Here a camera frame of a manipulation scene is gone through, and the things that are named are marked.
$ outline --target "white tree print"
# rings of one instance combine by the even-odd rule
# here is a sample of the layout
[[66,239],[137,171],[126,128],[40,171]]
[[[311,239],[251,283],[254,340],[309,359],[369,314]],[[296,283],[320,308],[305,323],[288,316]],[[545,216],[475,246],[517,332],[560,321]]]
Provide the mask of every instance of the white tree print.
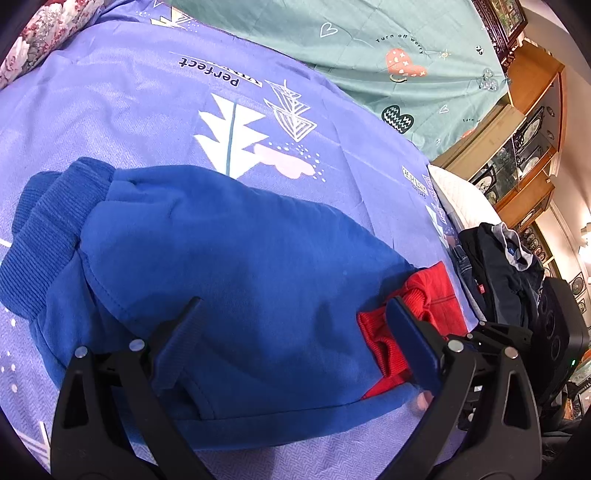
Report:
[[244,148],[267,138],[267,135],[246,126],[265,115],[212,93],[223,118],[199,112],[217,141],[205,135],[195,135],[213,167],[220,173],[237,179],[260,162],[259,157]]

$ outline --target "pink cloud print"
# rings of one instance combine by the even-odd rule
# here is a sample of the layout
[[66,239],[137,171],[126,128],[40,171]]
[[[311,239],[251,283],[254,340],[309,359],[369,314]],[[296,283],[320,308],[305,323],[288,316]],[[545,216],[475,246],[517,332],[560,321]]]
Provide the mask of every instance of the pink cloud print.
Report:
[[265,145],[254,146],[255,155],[265,165],[275,165],[275,168],[282,175],[289,179],[299,179],[302,174],[312,176],[315,173],[314,167],[308,162],[299,158],[281,153]]

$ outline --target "bed sheet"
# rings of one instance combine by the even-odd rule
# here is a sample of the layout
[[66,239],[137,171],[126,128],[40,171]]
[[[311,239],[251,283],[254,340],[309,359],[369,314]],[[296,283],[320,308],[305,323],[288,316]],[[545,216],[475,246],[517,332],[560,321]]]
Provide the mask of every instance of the bed sheet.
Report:
[[474,129],[508,91],[472,0],[171,3],[306,62],[430,160]]
[[[190,163],[337,207],[417,267],[443,260],[468,327],[476,324],[425,156],[295,60],[162,2],[122,0],[1,91],[0,108],[0,258],[19,193],[36,172],[64,170],[83,155],[122,168]],[[1,309],[0,406],[46,465],[57,393],[27,322]],[[407,404],[348,432],[200,456],[219,480],[372,480],[419,419]]]

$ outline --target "gray fabric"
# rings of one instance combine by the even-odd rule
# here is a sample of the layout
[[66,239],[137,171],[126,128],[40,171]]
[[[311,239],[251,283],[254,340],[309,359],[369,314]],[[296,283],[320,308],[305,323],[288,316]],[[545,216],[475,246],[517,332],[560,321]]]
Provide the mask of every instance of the gray fabric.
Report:
[[[501,242],[501,245],[505,249],[505,256],[507,257],[509,263],[520,272],[527,270],[534,261],[534,256],[523,250],[517,232],[507,227],[505,222],[494,225],[491,230],[492,234],[499,242]],[[507,239],[511,240],[517,246],[517,250],[514,254],[509,252]]]

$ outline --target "wall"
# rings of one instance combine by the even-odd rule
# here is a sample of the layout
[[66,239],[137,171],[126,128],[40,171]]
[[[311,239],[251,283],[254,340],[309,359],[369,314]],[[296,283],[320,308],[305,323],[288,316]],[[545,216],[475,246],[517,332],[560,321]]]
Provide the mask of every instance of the wall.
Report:
[[[566,135],[560,153],[560,168],[552,181],[556,185],[554,207],[564,218],[564,229],[569,230],[569,235],[564,238],[570,248],[553,250],[553,254],[565,255],[563,265],[568,273],[563,275],[566,280],[572,280],[574,275],[569,276],[572,270],[566,265],[573,256],[578,258],[573,252],[583,244],[579,231],[591,222],[591,68],[550,7],[541,0],[521,0],[521,4],[528,19],[525,35],[566,65],[563,72]],[[585,266],[591,271],[591,264]]]
[[[574,279],[579,272],[583,273],[583,278],[587,279],[588,273],[585,265],[579,261],[579,256],[571,247],[569,239],[570,231],[564,230],[563,219],[560,218],[560,212],[557,213],[556,205],[551,203],[548,210],[542,213],[536,220],[538,228],[544,235],[546,243],[554,256],[558,270],[562,278],[568,282]],[[589,286],[587,290],[577,298],[585,300],[587,311],[583,314],[585,324],[591,326],[591,296],[589,295]]]
[[521,0],[528,25],[525,36],[550,50],[557,60],[571,66],[591,83],[591,67],[554,12],[541,0]]

